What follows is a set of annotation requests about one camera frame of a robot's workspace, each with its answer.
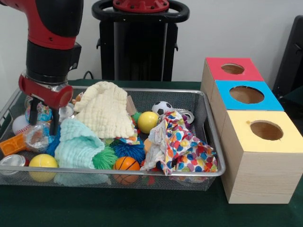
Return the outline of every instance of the metal wire basket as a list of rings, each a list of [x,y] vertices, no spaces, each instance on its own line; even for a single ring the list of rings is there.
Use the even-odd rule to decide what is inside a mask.
[[[74,87],[74,97],[87,87]],[[218,172],[215,173],[190,173],[173,172],[165,176],[163,172],[151,171],[122,171],[122,170],[96,170],[96,169],[70,169],[70,168],[43,168],[43,167],[16,167],[0,166],[0,184],[3,185],[36,185],[36,186],[79,186],[100,188],[133,188],[133,189],[169,189],[169,190],[201,190],[206,191],[217,176],[225,172],[225,162],[221,151],[220,142],[215,129],[212,112],[205,95],[194,90],[165,90],[165,89],[133,89],[125,88],[131,95],[138,111],[144,112],[151,109],[158,101],[167,101],[174,108],[190,110],[195,121],[191,131],[198,138],[207,142],[216,151]],[[0,141],[14,136],[12,132],[13,120],[24,114],[24,100],[26,96],[17,90],[0,112]],[[19,154],[31,160],[36,154],[21,151]],[[54,180],[40,183],[31,177],[36,175],[58,175],[67,179],[65,184],[55,183]],[[115,179],[119,175],[133,175],[136,181],[128,185],[118,183]]]

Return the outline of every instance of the basketball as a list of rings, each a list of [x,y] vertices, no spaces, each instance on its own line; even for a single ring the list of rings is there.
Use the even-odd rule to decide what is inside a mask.
[[[132,157],[118,158],[113,166],[116,170],[140,170],[139,163]],[[138,179],[138,175],[114,175],[115,180],[123,185],[134,183]]]

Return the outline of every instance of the plastic bag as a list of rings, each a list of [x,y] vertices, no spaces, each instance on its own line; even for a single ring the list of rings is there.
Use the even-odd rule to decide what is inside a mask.
[[[45,153],[48,145],[53,142],[55,136],[49,134],[50,124],[38,122],[30,127],[24,134],[24,141],[27,148],[38,153]]]

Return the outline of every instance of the wooden box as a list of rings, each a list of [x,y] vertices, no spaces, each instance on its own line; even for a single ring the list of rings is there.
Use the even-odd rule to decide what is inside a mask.
[[[226,110],[283,111],[264,81],[217,80],[214,83],[210,105],[219,137]]]
[[[201,91],[211,100],[215,80],[264,81],[249,58],[206,58]]]
[[[228,110],[222,131],[229,203],[288,203],[303,172],[303,138],[282,111]]]

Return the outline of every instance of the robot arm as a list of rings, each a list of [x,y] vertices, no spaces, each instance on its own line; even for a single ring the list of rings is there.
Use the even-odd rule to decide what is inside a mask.
[[[27,72],[19,87],[34,97],[30,123],[36,124],[37,103],[43,101],[53,111],[51,134],[56,134],[58,111],[72,97],[67,74],[77,68],[81,46],[79,33],[83,0],[0,0],[0,4],[22,11],[28,21]]]

